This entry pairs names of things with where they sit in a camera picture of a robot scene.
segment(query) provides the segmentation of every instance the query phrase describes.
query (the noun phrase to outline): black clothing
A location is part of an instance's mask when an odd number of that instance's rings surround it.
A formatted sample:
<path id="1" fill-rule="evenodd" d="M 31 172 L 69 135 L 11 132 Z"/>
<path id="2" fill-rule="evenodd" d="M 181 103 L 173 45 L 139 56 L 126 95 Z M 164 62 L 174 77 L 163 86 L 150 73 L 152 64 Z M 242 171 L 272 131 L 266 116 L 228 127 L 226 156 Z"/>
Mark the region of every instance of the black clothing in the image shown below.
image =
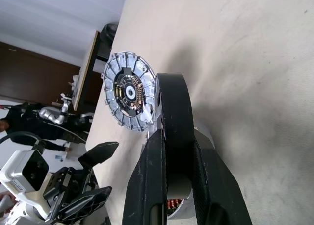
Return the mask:
<path id="1" fill-rule="evenodd" d="M 38 135 L 45 140 L 63 139 L 64 132 L 66 132 L 65 130 L 50 125 L 46 123 L 45 120 L 37 117 L 34 110 L 39 111 L 43 107 L 45 106 L 41 104 L 28 104 L 27 102 L 22 105 L 13 106 L 9 110 L 7 116 L 2 119 L 9 123 L 9 128 L 6 130 L 7 134 L 17 131 L 28 131 Z M 71 123 L 70 120 L 62 125 L 62 127 L 69 131 L 77 130 L 77 128 Z M 33 146 L 36 142 L 35 139 L 26 136 L 14 137 L 11 140 L 15 143 L 31 146 Z M 49 141 L 46 141 L 45 148 L 58 151 L 66 150 L 65 147 L 59 146 Z"/>

